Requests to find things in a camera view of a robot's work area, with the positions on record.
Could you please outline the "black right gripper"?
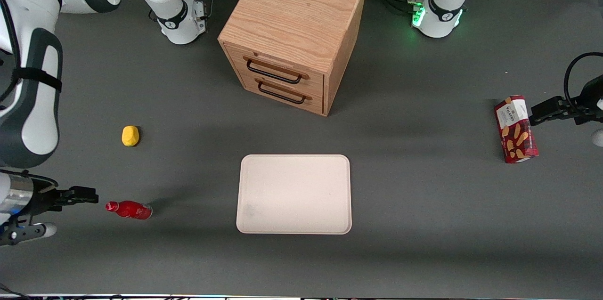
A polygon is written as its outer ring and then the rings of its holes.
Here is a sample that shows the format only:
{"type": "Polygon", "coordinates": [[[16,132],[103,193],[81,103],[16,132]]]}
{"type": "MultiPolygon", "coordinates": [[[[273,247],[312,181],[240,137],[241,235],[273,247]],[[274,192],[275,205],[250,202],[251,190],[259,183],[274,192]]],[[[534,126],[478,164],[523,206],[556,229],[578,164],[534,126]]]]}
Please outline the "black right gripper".
{"type": "Polygon", "coordinates": [[[56,186],[40,187],[34,189],[32,199],[17,213],[17,216],[38,216],[48,211],[61,212],[66,205],[98,202],[99,197],[94,188],[72,186],[71,190],[59,190],[56,186]]]}

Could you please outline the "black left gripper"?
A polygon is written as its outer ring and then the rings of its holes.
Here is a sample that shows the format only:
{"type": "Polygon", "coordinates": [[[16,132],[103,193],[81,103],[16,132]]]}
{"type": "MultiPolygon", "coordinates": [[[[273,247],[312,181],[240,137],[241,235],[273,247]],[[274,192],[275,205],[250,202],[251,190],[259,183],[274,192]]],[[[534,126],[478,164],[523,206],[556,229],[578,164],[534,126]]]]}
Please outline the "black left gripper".
{"type": "Polygon", "coordinates": [[[588,81],[577,97],[570,97],[569,76],[564,77],[564,96],[555,96],[530,108],[530,126],[538,126],[547,121],[562,120],[566,115],[566,105],[576,113],[575,124],[597,122],[597,113],[602,111],[600,100],[603,98],[603,76],[588,81]]]}

